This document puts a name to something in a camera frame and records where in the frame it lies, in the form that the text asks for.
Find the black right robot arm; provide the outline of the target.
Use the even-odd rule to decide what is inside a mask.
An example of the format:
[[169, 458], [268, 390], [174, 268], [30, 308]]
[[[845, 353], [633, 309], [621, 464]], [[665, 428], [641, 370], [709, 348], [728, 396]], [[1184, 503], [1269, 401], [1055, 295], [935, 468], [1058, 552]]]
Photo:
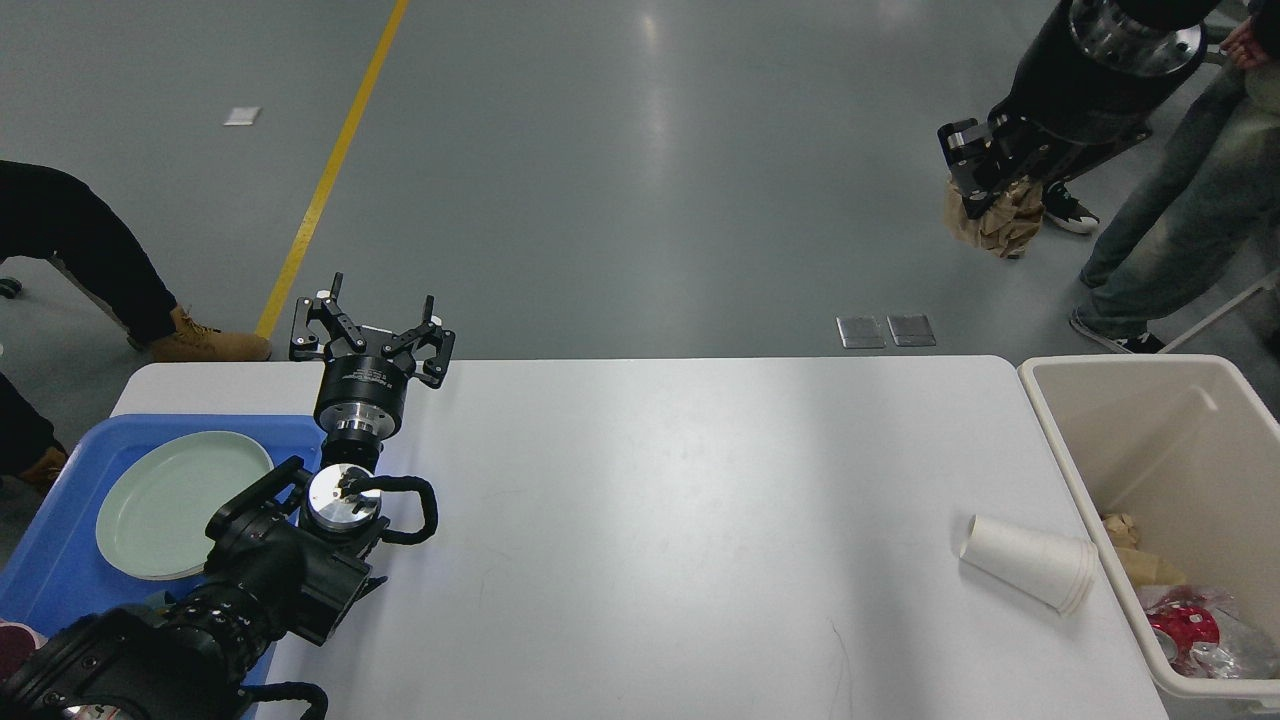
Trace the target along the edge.
[[1060, 1], [986, 119], [940, 127], [966, 217], [1014, 182], [1069, 181], [1149, 136], [1149, 117], [1202, 64], [1211, 1]]

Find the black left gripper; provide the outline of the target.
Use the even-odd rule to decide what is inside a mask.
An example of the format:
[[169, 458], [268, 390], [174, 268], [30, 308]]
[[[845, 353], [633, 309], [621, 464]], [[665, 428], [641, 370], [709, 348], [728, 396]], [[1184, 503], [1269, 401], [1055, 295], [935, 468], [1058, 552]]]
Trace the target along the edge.
[[435, 297], [428, 295], [422, 320], [384, 341], [380, 357], [362, 355], [369, 341], [339, 304], [344, 274], [337, 272], [329, 290], [294, 301], [289, 360], [323, 363], [314, 420], [328, 433], [366, 430], [379, 439], [399, 432], [410, 379], [439, 389], [448, 372], [456, 333], [435, 316]]

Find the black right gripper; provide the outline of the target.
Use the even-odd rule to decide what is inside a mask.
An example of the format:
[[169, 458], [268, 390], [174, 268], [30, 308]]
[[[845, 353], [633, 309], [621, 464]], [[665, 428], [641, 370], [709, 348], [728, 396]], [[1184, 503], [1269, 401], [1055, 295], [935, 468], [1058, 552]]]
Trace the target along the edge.
[[1206, 1], [1059, 1], [984, 122], [937, 140], [963, 210], [982, 218], [1027, 176], [1088, 170], [1134, 138], [1203, 63]]

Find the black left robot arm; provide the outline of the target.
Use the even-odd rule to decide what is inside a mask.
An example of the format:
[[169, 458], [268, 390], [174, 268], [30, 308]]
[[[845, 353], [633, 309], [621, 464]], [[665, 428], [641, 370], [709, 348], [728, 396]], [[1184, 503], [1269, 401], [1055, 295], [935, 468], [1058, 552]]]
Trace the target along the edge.
[[292, 456], [207, 512], [204, 582], [150, 609], [90, 614], [3, 678], [8, 719], [239, 719], [255, 705], [300, 701], [326, 715], [325, 692], [247, 675], [287, 634], [324, 644], [381, 585], [367, 561], [379, 544], [420, 544], [438, 528], [433, 486], [376, 471], [402, 427], [410, 382], [439, 388], [454, 332], [428, 296], [402, 332], [358, 325], [340, 309], [342, 274], [294, 309], [289, 356], [319, 359], [314, 420], [325, 437], [315, 470]]

